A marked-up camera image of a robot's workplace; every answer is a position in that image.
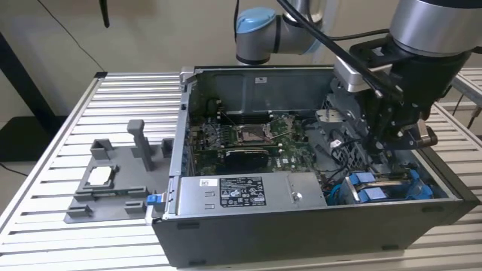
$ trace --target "motherboard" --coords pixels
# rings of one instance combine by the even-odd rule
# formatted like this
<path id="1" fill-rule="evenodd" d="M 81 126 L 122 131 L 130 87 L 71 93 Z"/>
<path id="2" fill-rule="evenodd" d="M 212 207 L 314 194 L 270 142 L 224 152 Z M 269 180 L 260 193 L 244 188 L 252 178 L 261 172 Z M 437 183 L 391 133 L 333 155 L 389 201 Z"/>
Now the motherboard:
<path id="1" fill-rule="evenodd" d="M 314 171 L 314 153 L 301 120 L 270 114 L 265 123 L 233 117 L 201 118 L 192 126 L 190 146 L 197 176 L 276 171 Z"/>

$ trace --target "white wall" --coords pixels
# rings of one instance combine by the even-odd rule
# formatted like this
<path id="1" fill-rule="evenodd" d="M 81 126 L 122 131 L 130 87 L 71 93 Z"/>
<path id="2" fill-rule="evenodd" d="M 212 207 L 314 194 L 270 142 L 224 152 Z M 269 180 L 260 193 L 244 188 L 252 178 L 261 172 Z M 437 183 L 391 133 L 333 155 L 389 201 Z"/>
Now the white wall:
<path id="1" fill-rule="evenodd" d="M 108 29 L 97 0 L 42 2 L 109 72 L 170 72 L 188 65 L 236 64 L 234 0 L 110 0 Z M 280 10 L 274 0 L 240 1 L 240 10 L 253 6 Z M 34 0 L 0 1 L 0 31 L 54 112 L 69 113 L 98 71 L 93 61 Z M 309 64 L 310 56 L 273 55 L 269 63 Z M 0 108 L 6 103 L 19 108 L 14 90 L 0 82 L 1 96 L 7 97 L 0 99 Z M 5 116 L 26 113 L 22 107 Z"/>

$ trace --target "black pole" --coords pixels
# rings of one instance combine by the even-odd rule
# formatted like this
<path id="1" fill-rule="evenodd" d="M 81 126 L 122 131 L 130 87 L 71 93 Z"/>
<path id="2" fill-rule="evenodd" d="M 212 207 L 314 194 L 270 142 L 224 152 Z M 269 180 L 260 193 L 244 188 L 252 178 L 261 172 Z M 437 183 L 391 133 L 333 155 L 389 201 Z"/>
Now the black pole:
<path id="1" fill-rule="evenodd" d="M 50 137 L 59 128 L 59 121 L 22 67 L 7 42 L 0 33 L 0 69 L 15 92 L 30 109 L 39 126 Z"/>

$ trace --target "aluminum extrusion table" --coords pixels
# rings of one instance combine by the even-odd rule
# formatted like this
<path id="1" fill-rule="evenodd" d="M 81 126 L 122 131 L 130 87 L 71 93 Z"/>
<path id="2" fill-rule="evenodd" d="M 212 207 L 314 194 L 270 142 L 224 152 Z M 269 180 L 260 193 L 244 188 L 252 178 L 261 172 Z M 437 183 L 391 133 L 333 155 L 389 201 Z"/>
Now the aluminum extrusion table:
<path id="1" fill-rule="evenodd" d="M 464 68 L 456 75 L 452 85 L 482 107 L 482 68 Z"/>
<path id="2" fill-rule="evenodd" d="M 144 220 L 65 224 L 62 218 L 93 139 L 133 145 L 125 132 L 132 118 L 144 119 L 150 143 L 172 138 L 178 98 L 177 73 L 108 73 L 91 81 L 0 217 L 1 271 L 173 270 Z M 482 200 L 482 142 L 436 104 L 427 122 L 439 138 L 433 150 Z M 431 229 L 404 251 L 238 264 L 229 270 L 285 268 L 482 270 L 482 206 L 453 225 Z"/>

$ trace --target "robotic arm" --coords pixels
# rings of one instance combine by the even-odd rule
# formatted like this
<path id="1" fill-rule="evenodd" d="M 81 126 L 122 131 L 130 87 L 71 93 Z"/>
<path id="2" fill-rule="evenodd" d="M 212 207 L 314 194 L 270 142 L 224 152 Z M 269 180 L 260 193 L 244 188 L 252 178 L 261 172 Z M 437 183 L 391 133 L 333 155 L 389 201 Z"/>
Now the robotic arm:
<path id="1" fill-rule="evenodd" d="M 355 100 L 353 119 L 365 135 L 365 148 L 415 149 L 436 144 L 424 120 L 432 103 L 445 95 L 449 83 L 472 50 L 482 44 L 482 1 L 403 0 L 389 34 L 353 45 L 349 54 L 380 78 L 401 89 L 403 98 L 380 95 L 364 84 L 351 66 L 337 58 L 334 74 L 341 86 L 334 96 Z"/>
<path id="2" fill-rule="evenodd" d="M 353 45 L 349 52 L 318 31 L 316 0 L 277 2 L 282 19 L 258 12 L 253 20 L 238 17 L 237 60 L 261 64 L 270 53 L 301 54 L 316 39 L 337 56 L 332 102 L 368 153 L 435 145 L 424 121 L 469 54 L 479 53 L 482 1 L 401 0 L 387 36 Z M 245 23 L 260 25 L 260 18 L 273 23 L 254 32 L 238 31 Z"/>

